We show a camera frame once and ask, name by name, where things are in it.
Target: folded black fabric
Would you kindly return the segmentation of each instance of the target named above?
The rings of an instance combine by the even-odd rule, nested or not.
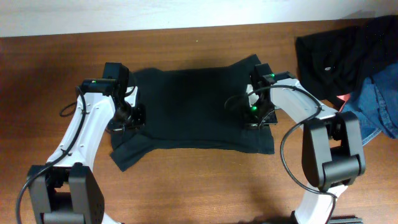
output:
[[[274,153],[269,127],[243,128],[243,121],[224,109],[225,101],[246,92],[249,74],[260,64],[256,55],[223,68],[134,73],[146,125],[138,132],[112,134],[111,157],[124,171],[154,149],[230,149]]]
[[[398,60],[398,16],[299,37],[300,82],[319,100],[341,106],[336,96],[361,87],[363,80]]]

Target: table surface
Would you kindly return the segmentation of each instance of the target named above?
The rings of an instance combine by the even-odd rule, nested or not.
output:
[[[71,118],[59,109],[75,99],[74,86],[100,77],[105,62],[130,70],[227,66],[257,54],[273,71],[297,73],[296,37],[363,24],[363,20],[290,22],[195,29],[102,32],[0,39],[0,223],[15,223],[17,193],[32,164],[43,164]],[[278,111],[275,148],[294,124]],[[302,132],[285,147],[287,163],[305,181]],[[94,175],[106,212],[125,223],[237,223],[287,217],[303,190],[286,174],[279,152],[244,154],[213,149],[158,149],[121,172],[104,134]],[[341,196],[335,215],[366,223],[398,223],[398,146],[380,134],[364,147],[366,173]],[[24,223],[33,223],[29,194]]]

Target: clothing pile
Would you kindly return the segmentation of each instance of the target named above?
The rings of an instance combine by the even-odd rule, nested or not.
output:
[[[353,111],[363,145],[381,131],[398,138],[398,16],[299,37],[295,46],[304,88]]]

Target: black cloth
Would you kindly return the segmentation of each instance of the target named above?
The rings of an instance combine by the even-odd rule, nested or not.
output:
[[[256,55],[222,68],[163,72],[149,68],[133,73],[146,108],[146,125],[137,133],[112,134],[113,161],[125,171],[154,149],[231,149],[274,153],[269,127],[243,128],[224,109],[225,101],[246,92],[249,74],[260,64]]]
[[[360,88],[366,77],[398,60],[398,16],[299,37],[295,46],[303,87],[340,107],[336,96]]]

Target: black t-shirt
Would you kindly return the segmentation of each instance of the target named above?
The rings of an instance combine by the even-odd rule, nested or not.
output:
[[[114,162],[124,171],[154,149],[171,148],[273,154],[269,127],[244,129],[243,121],[224,109],[230,96],[246,92],[257,64],[253,55],[222,68],[170,72],[148,68],[133,73],[146,124],[137,132],[112,134]]]

